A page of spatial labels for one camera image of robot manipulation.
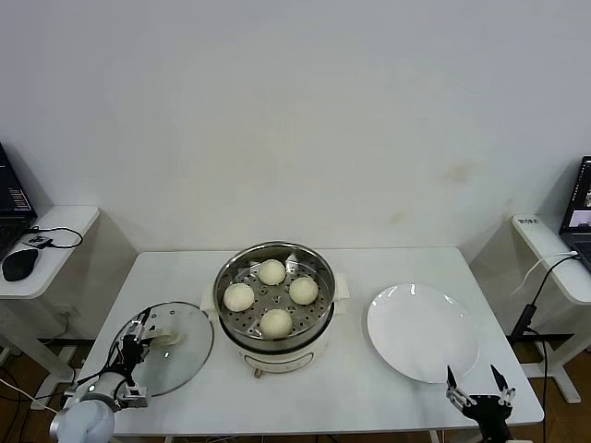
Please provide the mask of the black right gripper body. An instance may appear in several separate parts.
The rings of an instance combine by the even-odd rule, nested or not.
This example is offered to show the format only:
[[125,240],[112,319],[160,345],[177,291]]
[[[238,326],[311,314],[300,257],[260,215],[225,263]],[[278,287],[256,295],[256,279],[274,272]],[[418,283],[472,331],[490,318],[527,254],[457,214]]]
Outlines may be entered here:
[[483,442],[505,443],[512,439],[506,420],[512,412],[499,396],[471,395],[464,406],[464,416],[478,424]]

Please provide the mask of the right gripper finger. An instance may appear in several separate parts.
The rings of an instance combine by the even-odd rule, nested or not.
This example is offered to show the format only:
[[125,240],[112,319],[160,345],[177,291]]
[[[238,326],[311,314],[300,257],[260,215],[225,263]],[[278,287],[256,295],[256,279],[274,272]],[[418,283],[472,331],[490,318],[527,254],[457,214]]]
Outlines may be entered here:
[[490,369],[500,391],[499,404],[501,406],[512,407],[515,388],[509,386],[504,375],[494,365],[491,365]]
[[458,387],[453,371],[449,366],[447,366],[446,398],[456,409],[465,409],[472,406],[470,396]]

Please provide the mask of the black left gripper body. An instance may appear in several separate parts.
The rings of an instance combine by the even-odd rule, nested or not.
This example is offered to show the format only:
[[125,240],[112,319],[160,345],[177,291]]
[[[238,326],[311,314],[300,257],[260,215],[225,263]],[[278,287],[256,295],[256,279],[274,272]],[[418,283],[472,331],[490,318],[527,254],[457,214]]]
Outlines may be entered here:
[[145,346],[132,335],[126,335],[122,340],[121,363],[123,365],[138,365],[143,362]]

